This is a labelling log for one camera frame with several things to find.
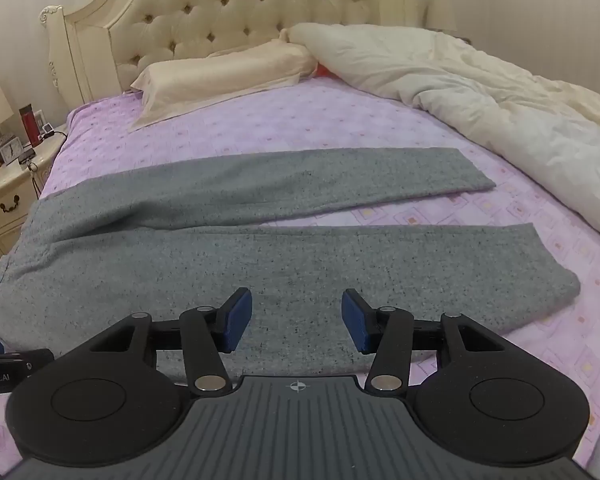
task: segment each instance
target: drawer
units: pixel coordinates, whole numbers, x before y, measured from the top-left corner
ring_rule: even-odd
[[[20,224],[10,231],[5,232],[5,234],[0,235],[0,250],[2,251],[2,254],[6,254],[11,251],[11,248],[16,244],[18,238],[20,238],[20,228],[23,225],[24,224]]]
[[[36,200],[36,192],[30,179],[0,194],[0,204],[4,205],[4,210],[0,207],[0,228],[26,216]]]

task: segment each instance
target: tufted headboard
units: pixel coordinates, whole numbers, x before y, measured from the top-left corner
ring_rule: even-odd
[[[49,69],[71,108],[127,90],[156,61],[257,45],[299,22],[416,25],[415,0],[90,0],[49,6]]]

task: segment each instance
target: alarm clock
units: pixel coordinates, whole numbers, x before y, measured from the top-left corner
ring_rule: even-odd
[[[5,164],[9,164],[16,160],[23,151],[24,148],[18,137],[11,139],[5,145],[0,147],[0,155]]]

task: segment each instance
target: ribbed gray surface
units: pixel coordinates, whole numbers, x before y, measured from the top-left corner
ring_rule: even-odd
[[[196,402],[165,442],[125,463],[67,468],[23,462],[9,480],[547,480],[588,478],[560,460],[502,470],[473,465],[422,434],[404,405],[353,378],[245,378]]]

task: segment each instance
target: drawer handle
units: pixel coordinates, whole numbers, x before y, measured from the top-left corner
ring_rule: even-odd
[[[17,195],[13,195],[13,206],[7,209],[4,204],[0,204],[0,209],[2,209],[3,213],[10,213],[11,211],[15,211],[18,208],[19,203],[20,197]]]

